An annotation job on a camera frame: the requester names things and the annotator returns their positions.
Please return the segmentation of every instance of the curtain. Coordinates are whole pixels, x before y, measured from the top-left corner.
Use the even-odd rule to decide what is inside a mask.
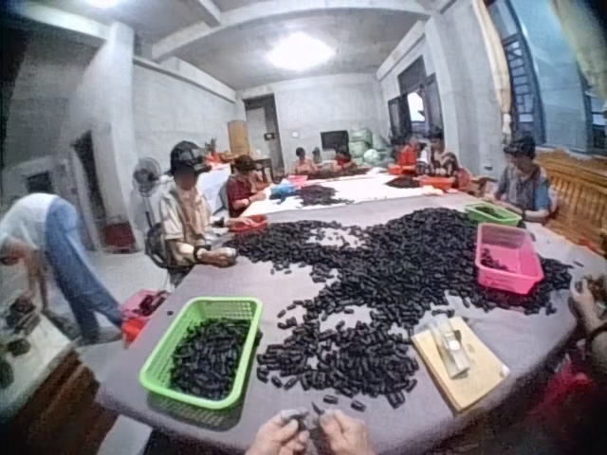
[[[603,116],[607,118],[607,40],[601,33],[598,18],[580,0],[550,0],[550,4],[581,72],[605,102]]]
[[[495,96],[502,112],[502,142],[507,144],[512,138],[510,126],[510,105],[512,103],[512,92],[510,89],[510,73],[506,62],[506,53],[502,46],[500,35],[489,16],[489,11],[483,0],[473,0],[474,13],[483,33],[485,48],[491,65],[493,86]]]

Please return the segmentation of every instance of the wooden bench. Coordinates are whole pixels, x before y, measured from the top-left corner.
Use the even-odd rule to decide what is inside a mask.
[[[607,253],[607,158],[578,159],[563,150],[538,153],[536,162],[559,195],[546,227],[570,241]]]

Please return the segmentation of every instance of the blue jeans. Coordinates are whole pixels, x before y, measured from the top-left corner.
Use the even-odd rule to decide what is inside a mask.
[[[46,216],[46,259],[85,339],[99,334],[95,312],[120,327],[118,303],[86,258],[78,212],[61,198],[51,204]]]

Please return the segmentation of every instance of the ceiling light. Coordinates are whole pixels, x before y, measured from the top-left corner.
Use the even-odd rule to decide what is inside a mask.
[[[108,9],[113,8],[122,0],[86,0],[88,4],[95,8]]]
[[[322,41],[305,33],[295,33],[274,47],[268,57],[278,67],[303,71],[326,62],[333,53],[333,49]]]

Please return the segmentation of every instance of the green basket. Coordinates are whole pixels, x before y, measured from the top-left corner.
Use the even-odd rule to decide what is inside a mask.
[[[253,298],[198,297],[184,305],[173,323],[154,348],[139,372],[139,383],[148,391],[160,395],[165,407],[170,406],[172,414],[194,418],[198,408],[224,410],[236,404],[247,379],[248,364],[255,344],[255,336],[262,316],[262,303]],[[187,335],[188,329],[207,319],[250,320],[247,339],[238,362],[236,377],[230,394],[223,400],[207,400],[198,396],[175,391],[169,387],[173,352]]]
[[[496,213],[501,215],[501,218],[496,218],[488,213],[484,213],[478,210],[479,207],[488,207],[495,210]],[[493,223],[495,225],[506,225],[506,226],[517,226],[523,217],[516,213],[506,210],[502,207],[495,206],[487,202],[479,202],[476,204],[468,204],[465,207],[465,211],[468,214],[468,218],[472,221],[478,221],[479,223]]]

